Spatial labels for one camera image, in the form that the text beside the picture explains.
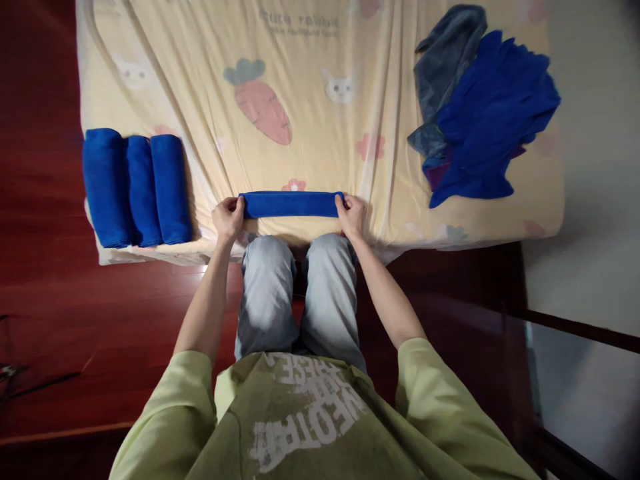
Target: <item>mattress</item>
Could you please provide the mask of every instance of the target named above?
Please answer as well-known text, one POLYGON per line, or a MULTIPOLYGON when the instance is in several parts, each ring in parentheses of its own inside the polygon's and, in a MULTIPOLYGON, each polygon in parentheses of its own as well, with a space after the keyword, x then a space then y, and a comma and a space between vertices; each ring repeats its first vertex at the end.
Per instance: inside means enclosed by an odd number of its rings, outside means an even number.
MULTIPOLYGON (((544 2, 470 1, 502 29, 548 53, 544 2)), ((206 263, 218 201, 259 190, 344 191, 369 205, 379 251, 468 248, 556 234, 564 207, 557 126, 514 159, 515 193, 452 197, 429 209, 414 48, 448 0, 77 0, 83 130, 173 133, 183 140, 195 240, 101 249, 101 263, 206 263)), ((292 246, 339 232, 336 219, 245 222, 234 258, 256 235, 292 246)))

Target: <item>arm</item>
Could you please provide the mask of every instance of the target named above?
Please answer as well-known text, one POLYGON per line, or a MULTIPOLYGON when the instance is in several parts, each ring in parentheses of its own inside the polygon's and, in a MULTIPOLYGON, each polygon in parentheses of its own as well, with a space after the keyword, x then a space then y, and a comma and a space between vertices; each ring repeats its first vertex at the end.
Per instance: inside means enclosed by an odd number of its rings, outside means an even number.
POLYGON ((226 199, 213 211, 218 244, 187 310, 171 362, 120 447, 111 479, 185 478, 213 433, 211 370, 224 319, 227 264, 243 210, 243 199, 226 199))
POLYGON ((427 340, 407 296, 362 236, 364 205, 336 196, 342 228, 355 249, 371 299, 398 349, 396 408, 422 435, 481 479, 536 479, 496 424, 427 340))
POLYGON ((364 204, 350 195, 345 195, 345 203, 347 208, 340 196, 335 196, 342 230, 358 255, 373 306, 393 346, 398 349, 406 340, 426 339, 425 331, 407 296, 362 236, 364 204))
POLYGON ((173 353, 194 350, 215 363, 227 299, 227 268, 231 247, 242 228, 244 197, 228 198, 213 211, 218 244, 182 322, 173 353))

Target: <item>green t-shirt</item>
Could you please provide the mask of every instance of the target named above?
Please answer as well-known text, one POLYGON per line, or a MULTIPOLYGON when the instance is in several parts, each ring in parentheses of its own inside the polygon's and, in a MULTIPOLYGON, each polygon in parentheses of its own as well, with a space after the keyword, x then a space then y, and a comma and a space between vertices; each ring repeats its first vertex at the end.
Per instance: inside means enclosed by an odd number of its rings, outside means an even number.
POLYGON ((178 353, 111 478, 537 478, 428 341, 398 354, 396 411, 360 370, 288 353, 240 360, 214 400, 209 358, 178 353))

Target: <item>knee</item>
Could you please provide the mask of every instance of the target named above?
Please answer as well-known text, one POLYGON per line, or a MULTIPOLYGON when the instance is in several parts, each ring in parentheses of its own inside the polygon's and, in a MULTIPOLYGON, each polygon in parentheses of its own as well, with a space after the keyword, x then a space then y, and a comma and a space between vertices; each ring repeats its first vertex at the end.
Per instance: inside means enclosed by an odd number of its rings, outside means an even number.
POLYGON ((289 261, 291 250, 286 243, 273 235, 264 235, 256 238, 247 247, 247 253, 252 258, 260 258, 262 262, 277 263, 278 261, 289 261))
POLYGON ((349 240, 335 233, 326 233, 311 242, 309 252, 330 255, 334 252, 348 251, 349 240))

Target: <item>person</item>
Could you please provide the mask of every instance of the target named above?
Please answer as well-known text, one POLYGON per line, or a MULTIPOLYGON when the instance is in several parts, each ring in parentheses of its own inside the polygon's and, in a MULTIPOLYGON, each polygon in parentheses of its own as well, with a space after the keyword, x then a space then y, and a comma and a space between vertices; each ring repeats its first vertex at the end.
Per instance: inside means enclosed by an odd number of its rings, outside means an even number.
POLYGON ((244 199, 213 212, 218 243, 173 357, 125 438, 112 479, 535 479, 428 342, 411 304, 362 233, 365 206, 336 196, 346 238, 311 243, 300 326, 296 267, 274 237, 249 244, 235 356, 212 392, 227 264, 244 199), (398 350, 397 409, 366 375, 355 320, 355 262, 398 350))

